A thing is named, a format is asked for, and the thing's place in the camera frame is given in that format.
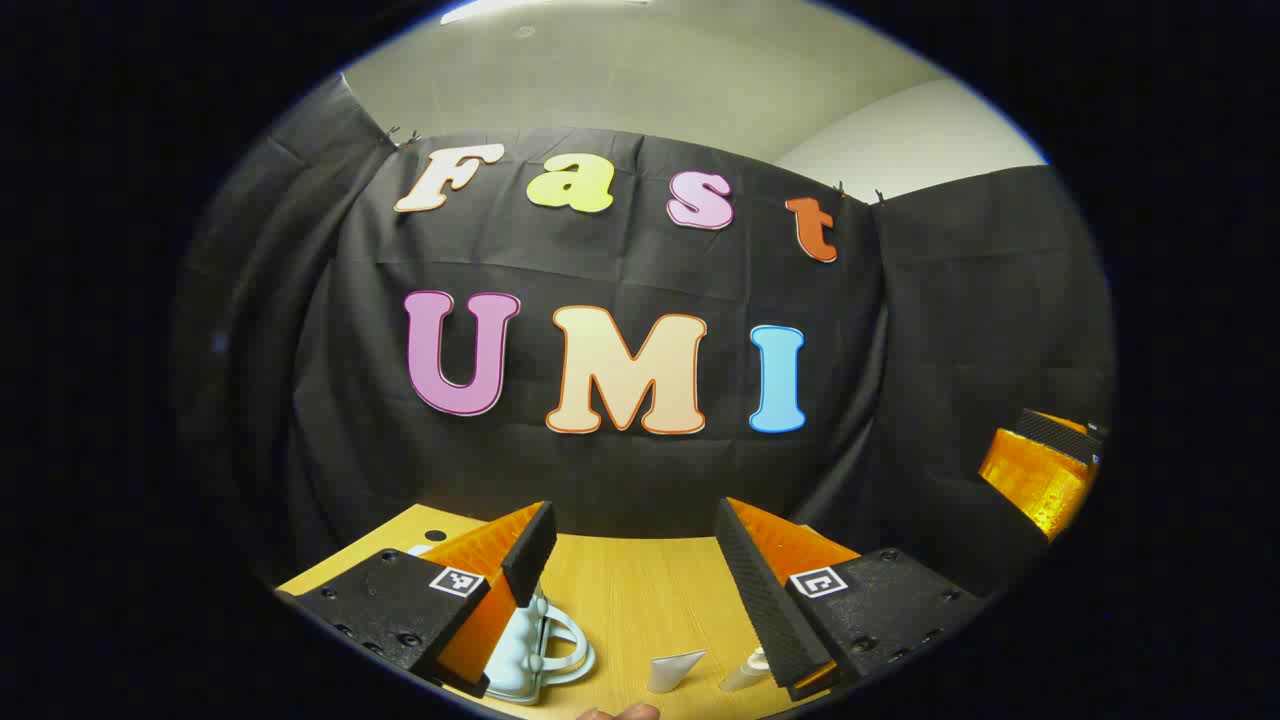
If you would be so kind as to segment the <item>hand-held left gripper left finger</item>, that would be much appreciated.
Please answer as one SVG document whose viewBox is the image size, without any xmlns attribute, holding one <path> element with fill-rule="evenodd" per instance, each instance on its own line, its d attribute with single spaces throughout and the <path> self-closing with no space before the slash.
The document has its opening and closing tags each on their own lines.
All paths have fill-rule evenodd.
<svg viewBox="0 0 1280 720">
<path fill-rule="evenodd" d="M 435 685 L 484 696 L 485 667 L 517 609 L 530 605 L 556 546 L 540 501 L 415 556 L 376 550 L 291 596 L 308 620 Z"/>
</svg>

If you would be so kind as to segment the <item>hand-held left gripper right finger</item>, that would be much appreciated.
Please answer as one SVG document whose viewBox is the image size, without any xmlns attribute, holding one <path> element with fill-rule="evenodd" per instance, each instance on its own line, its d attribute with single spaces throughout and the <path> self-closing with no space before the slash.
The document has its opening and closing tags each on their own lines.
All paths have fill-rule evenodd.
<svg viewBox="0 0 1280 720">
<path fill-rule="evenodd" d="M 737 498 L 719 501 L 716 539 L 792 701 L 896 673 L 984 607 L 902 550 L 859 553 Z"/>
</svg>

